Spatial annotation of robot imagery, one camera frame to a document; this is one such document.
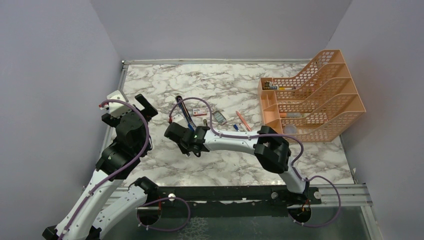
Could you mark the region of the grey staple strips tray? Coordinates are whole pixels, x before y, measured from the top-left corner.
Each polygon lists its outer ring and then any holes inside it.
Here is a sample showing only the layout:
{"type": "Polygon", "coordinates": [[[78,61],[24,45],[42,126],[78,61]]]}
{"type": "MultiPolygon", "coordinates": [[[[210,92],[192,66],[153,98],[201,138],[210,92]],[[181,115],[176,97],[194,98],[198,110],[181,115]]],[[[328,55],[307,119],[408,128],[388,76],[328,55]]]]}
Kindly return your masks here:
{"type": "Polygon", "coordinates": [[[228,122],[225,116],[219,110],[214,111],[212,116],[215,118],[219,125],[224,125],[228,122]]]}

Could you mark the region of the red white staple box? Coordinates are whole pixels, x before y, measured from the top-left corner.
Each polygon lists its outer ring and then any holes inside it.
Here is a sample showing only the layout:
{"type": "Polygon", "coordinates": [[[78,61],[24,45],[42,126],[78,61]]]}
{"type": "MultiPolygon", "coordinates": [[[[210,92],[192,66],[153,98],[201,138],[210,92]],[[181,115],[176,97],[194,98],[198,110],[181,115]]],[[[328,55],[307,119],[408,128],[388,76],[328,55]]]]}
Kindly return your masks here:
{"type": "Polygon", "coordinates": [[[197,107],[192,109],[192,113],[195,117],[206,116],[208,114],[208,109],[206,107],[197,107]]]}

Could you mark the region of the blue stapler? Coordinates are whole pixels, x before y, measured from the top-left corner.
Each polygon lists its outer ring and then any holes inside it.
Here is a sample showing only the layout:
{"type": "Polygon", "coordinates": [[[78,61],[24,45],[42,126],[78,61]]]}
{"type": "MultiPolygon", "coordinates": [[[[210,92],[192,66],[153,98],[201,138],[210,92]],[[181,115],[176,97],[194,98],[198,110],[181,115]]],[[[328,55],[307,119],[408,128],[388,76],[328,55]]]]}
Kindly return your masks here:
{"type": "Polygon", "coordinates": [[[184,101],[183,101],[182,96],[177,95],[177,96],[175,97],[175,100],[176,100],[176,102],[177,102],[178,107],[180,108],[180,110],[181,110],[181,112],[182,112],[183,117],[185,118],[185,120],[186,120],[186,122],[187,122],[187,126],[188,126],[188,128],[189,128],[191,131],[193,131],[193,132],[194,132],[194,131],[196,130],[196,125],[195,125],[195,123],[193,122],[193,120],[192,120],[192,118],[191,118],[191,115],[190,115],[190,113],[189,113],[189,111],[188,111],[188,109],[187,109],[187,107],[186,107],[186,105],[185,105],[185,103],[184,103],[184,101]]]}

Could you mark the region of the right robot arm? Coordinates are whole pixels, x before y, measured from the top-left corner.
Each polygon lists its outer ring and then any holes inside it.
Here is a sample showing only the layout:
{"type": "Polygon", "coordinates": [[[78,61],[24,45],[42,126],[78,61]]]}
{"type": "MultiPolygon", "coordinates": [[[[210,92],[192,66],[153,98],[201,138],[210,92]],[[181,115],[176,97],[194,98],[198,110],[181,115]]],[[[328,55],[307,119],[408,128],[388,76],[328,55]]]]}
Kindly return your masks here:
{"type": "Polygon", "coordinates": [[[293,166],[289,142],[269,126],[254,131],[214,130],[198,126],[190,130],[172,122],[164,136],[177,144],[183,154],[200,157],[203,152],[233,151],[253,155],[262,168],[277,174],[284,181],[289,199],[300,204],[309,196],[309,184],[293,166]]]}

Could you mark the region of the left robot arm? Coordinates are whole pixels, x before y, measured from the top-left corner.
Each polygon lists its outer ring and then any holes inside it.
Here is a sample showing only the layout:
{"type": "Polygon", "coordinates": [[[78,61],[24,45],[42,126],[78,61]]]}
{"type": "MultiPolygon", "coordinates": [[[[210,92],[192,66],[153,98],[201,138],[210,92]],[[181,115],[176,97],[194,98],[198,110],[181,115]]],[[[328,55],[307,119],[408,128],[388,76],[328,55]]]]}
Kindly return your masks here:
{"type": "Polygon", "coordinates": [[[107,112],[101,120],[115,129],[116,137],[101,153],[92,177],[71,211],[57,225],[47,227],[46,240],[101,240],[124,216],[138,205],[152,205],[158,186],[142,177],[116,202],[104,208],[110,196],[131,171],[152,150],[148,122],[158,111],[142,95],[135,100],[143,109],[128,103],[115,91],[99,107],[107,112]]]}

